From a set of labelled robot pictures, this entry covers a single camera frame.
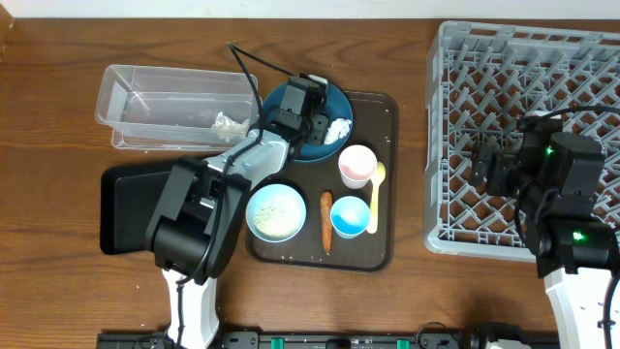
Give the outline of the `dark blue plate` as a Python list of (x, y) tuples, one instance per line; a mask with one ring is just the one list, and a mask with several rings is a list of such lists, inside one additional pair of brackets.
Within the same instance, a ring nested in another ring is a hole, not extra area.
[[(276, 87), (266, 98), (263, 103), (263, 111), (265, 112), (265, 125), (267, 119), (267, 110), (270, 107), (275, 107), (281, 100), (284, 94), (285, 85), (287, 82)], [(293, 153), (295, 154), (295, 160), (299, 162), (314, 162), (326, 159), (339, 150), (350, 137), (353, 131), (354, 113), (352, 105), (349, 99), (345, 96), (344, 92), (337, 86), (328, 83), (326, 90), (326, 114), (329, 117), (330, 123), (337, 118), (346, 118), (352, 120), (351, 131), (348, 136), (333, 144), (322, 144), (320, 146), (313, 146), (307, 143), (293, 144)]]

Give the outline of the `white and pink cup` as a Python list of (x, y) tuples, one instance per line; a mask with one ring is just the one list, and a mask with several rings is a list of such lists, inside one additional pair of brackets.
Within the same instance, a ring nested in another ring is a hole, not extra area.
[(354, 144), (346, 147), (338, 158), (338, 170), (345, 186), (362, 188), (375, 173), (377, 157), (367, 146)]

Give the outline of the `pale yellow plastic spoon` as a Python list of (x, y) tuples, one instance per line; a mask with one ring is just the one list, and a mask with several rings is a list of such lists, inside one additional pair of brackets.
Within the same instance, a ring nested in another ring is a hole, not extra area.
[(382, 162), (378, 162), (376, 170), (370, 178), (372, 193), (369, 205), (370, 219), (367, 226), (367, 232), (369, 234), (375, 234), (378, 230), (380, 186), (384, 182), (386, 175), (387, 171), (385, 165)]

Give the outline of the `light blue bowl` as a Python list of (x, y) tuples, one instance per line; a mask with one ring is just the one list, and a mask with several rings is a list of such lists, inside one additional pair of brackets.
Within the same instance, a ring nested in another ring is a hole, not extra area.
[(256, 238), (279, 243), (301, 231), (306, 214), (301, 194), (292, 186), (276, 183), (264, 186), (252, 195), (245, 218)]

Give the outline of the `small blue cup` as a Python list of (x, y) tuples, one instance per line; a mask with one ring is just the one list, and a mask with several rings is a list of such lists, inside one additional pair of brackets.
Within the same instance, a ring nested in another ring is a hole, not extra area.
[(361, 198), (346, 196), (338, 199), (330, 210), (330, 221), (336, 234), (344, 239), (356, 238), (370, 223), (370, 207)]

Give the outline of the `white tissue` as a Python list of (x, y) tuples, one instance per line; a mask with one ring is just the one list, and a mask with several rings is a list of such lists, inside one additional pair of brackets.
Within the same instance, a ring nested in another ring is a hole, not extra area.
[(330, 123), (327, 129), (324, 144), (333, 144), (349, 135), (352, 127), (352, 120), (337, 118)]

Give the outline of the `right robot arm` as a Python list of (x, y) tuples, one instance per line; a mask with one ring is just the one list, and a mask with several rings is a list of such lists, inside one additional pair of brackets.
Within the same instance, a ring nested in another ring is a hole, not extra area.
[(514, 200), (514, 228), (535, 257), (563, 348), (619, 344), (616, 228), (593, 214), (601, 143), (565, 130), (564, 111), (521, 118), (515, 151), (480, 145), (468, 182)]

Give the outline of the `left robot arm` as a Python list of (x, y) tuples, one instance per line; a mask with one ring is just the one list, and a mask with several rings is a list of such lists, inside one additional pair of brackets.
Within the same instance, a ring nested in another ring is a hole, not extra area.
[(236, 247), (250, 192), (304, 145), (324, 142), (328, 90), (324, 78), (291, 76), (282, 101), (259, 109), (245, 140), (220, 155), (181, 157), (172, 166), (145, 233), (170, 291), (165, 347), (206, 348), (217, 334), (217, 279)]

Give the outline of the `grey dishwasher rack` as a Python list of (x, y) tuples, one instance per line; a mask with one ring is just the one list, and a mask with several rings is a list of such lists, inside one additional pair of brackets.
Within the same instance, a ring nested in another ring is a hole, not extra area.
[(514, 202), (471, 186), (476, 146), (517, 150), (518, 119), (564, 111), (565, 130), (603, 147), (593, 214), (619, 224), (619, 37), (615, 33), (444, 22), (427, 57), (423, 235), (446, 255), (532, 262)]

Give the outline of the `clear plastic waste bin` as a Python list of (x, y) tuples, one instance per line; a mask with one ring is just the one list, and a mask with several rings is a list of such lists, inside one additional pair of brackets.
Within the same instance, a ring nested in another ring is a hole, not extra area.
[(251, 83), (241, 73), (110, 65), (95, 119), (118, 149), (222, 152), (258, 119)]

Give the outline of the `orange carrot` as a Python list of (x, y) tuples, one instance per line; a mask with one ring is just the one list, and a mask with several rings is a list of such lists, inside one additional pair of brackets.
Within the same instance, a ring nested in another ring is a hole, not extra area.
[(330, 220), (333, 197), (329, 191), (324, 191), (320, 198), (321, 224), (322, 224), (322, 243), (324, 252), (329, 254), (332, 244), (332, 224)]

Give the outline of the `dark brown serving tray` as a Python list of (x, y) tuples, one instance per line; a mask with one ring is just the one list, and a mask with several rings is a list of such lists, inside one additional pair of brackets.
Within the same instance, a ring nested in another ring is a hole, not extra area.
[(259, 186), (286, 184), (296, 189), (306, 203), (306, 219), (300, 232), (283, 242), (266, 242), (249, 233), (248, 252), (265, 263), (285, 264), (335, 270), (374, 272), (391, 260), (395, 225), (395, 184), (397, 174), (398, 108), (386, 94), (347, 91), (352, 106), (352, 132), (346, 146), (368, 146), (383, 163), (387, 175), (379, 188), (378, 231), (345, 239), (332, 238), (331, 251), (325, 253), (322, 241), (320, 196), (332, 193), (335, 200), (356, 196), (371, 200), (372, 185), (353, 190), (347, 188), (337, 170), (338, 153), (324, 160), (293, 162), (280, 173), (264, 179)]

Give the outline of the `black plastic bin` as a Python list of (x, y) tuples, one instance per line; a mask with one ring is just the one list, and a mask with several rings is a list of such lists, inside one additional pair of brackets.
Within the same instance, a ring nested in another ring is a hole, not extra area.
[[(194, 157), (181, 157), (106, 170), (101, 182), (101, 250), (108, 255), (145, 250), (147, 228), (171, 170), (179, 163), (193, 166), (197, 161)], [(201, 195), (200, 182), (193, 180), (177, 217), (167, 218), (159, 225), (185, 235), (176, 247), (179, 257), (202, 257), (210, 241), (206, 224), (215, 209), (215, 202)]]

